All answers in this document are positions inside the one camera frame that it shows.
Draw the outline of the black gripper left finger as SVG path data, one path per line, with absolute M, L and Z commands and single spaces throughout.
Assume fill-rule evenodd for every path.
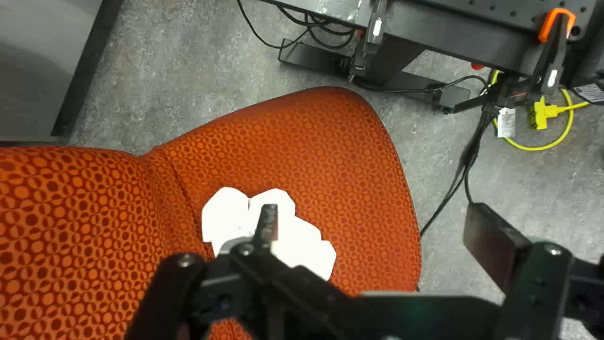
M 251 256 L 255 252 L 268 252 L 278 229 L 278 207 L 264 205 L 259 212 L 257 224 L 249 222 L 249 214 L 242 218 L 228 218 L 227 225 L 215 237 L 217 256 Z

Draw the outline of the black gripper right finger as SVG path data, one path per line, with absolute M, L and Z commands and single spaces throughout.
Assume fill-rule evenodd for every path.
M 466 210 L 463 244 L 489 278 L 508 293 L 530 241 L 483 203 Z

